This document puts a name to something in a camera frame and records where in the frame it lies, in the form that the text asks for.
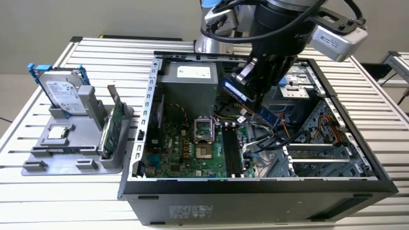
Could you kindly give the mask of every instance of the green circuit board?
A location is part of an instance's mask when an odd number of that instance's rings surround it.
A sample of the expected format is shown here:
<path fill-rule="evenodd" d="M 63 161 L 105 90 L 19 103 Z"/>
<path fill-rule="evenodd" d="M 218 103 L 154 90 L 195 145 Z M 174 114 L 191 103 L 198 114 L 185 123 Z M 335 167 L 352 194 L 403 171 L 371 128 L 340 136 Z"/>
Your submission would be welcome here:
<path fill-rule="evenodd" d="M 193 129 L 186 130 L 186 134 L 182 136 L 182 128 L 182 124 L 165 125 L 163 147 L 159 159 L 155 159 L 159 161 L 159 165 L 147 167 L 146 176 L 154 178 L 226 177 L 221 127 L 217 126 L 214 129 L 214 142 L 210 145 L 211 156 L 207 156 L 210 158 L 197 158 L 195 146 L 201 148 L 202 145 L 193 142 Z M 246 141 L 246 130 L 239 126 L 235 132 L 236 143 L 242 143 Z M 254 177 L 251 164 L 243 175 Z"/>

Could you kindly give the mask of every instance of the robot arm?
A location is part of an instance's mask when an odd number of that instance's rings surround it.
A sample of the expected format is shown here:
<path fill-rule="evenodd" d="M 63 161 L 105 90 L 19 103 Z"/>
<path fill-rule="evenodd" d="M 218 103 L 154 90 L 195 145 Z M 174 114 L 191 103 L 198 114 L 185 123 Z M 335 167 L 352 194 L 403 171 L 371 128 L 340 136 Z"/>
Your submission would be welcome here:
<path fill-rule="evenodd" d="M 290 69 L 296 54 L 308 43 L 334 61 L 343 61 L 356 50 L 367 33 L 364 19 L 351 0 L 343 0 L 356 19 L 350 20 L 320 8 L 326 0 L 225 0 L 205 16 L 202 34 L 223 43 L 251 43 L 243 68 L 222 80 L 222 88 L 260 118 L 260 101 Z M 239 6 L 254 5 L 248 37 L 225 37 L 219 32 L 238 26 Z"/>

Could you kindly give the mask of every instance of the case label sticker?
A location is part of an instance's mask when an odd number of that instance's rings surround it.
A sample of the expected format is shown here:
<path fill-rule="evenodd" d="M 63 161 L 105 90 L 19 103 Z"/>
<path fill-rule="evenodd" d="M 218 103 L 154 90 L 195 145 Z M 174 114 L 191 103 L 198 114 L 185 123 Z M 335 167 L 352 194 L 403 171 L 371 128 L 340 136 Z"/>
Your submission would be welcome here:
<path fill-rule="evenodd" d="M 210 79 L 210 67 L 179 66 L 177 67 L 178 78 L 206 78 Z"/>
<path fill-rule="evenodd" d="M 170 218 L 210 218 L 213 205 L 171 205 L 169 206 Z"/>
<path fill-rule="evenodd" d="M 46 86 L 62 110 L 70 114 L 86 113 L 73 84 L 66 81 L 47 81 Z"/>

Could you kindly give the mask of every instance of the metal frame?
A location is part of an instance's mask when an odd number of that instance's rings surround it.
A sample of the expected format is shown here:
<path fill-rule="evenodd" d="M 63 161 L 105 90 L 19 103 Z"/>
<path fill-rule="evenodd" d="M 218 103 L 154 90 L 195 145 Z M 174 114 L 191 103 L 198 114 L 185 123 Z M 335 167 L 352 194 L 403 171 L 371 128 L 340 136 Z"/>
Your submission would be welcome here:
<path fill-rule="evenodd" d="M 95 86 L 115 84 L 123 98 L 135 109 L 133 128 L 129 138 L 135 137 L 135 129 L 143 101 L 137 95 L 147 84 L 147 75 L 154 50 L 191 52 L 191 42 L 146 41 L 129 39 L 83 38 L 66 59 L 65 67 L 83 64 L 90 83 Z M 247 55 L 251 47 L 247 44 L 234 45 L 234 54 Z M 299 58 L 312 58 L 338 94 L 339 102 L 347 110 L 351 121 L 367 142 L 378 161 L 383 165 L 399 193 L 372 206 L 358 211 L 352 216 L 335 223 L 312 222 L 290 225 L 235 224 L 230 229 L 310 229 L 331 228 L 344 230 L 400 230 L 409 228 L 409 129 L 406 120 L 392 108 L 392 101 L 354 58 L 342 63 L 328 60 L 322 54 L 307 48 Z M 103 99 L 107 93 L 99 91 Z M 119 174 L 89 176 L 22 177 L 19 165 L 26 159 L 25 149 L 31 147 L 37 128 L 41 124 L 47 106 L 41 106 L 45 97 L 35 90 L 27 100 L 10 128 L 0 140 L 0 206 L 6 210 L 1 215 L 2 223 L 10 227 L 34 227 L 61 229 L 91 228 L 142 228 L 129 205 L 115 201 Z M 392 123 L 378 124 L 387 118 Z M 127 139 L 131 150 L 133 141 Z M 207 225 L 202 228 L 222 229 L 223 225 Z"/>

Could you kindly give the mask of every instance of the hard drive label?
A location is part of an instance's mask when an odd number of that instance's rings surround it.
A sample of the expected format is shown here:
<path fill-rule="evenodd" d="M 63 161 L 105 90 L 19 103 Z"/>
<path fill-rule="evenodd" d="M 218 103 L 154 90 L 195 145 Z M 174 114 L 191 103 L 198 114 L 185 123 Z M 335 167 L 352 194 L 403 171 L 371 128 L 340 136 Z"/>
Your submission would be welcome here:
<path fill-rule="evenodd" d="M 73 84 L 66 81 L 47 81 L 50 94 L 53 95 L 59 108 L 70 114 L 85 114 L 85 108 L 78 98 L 78 93 Z"/>

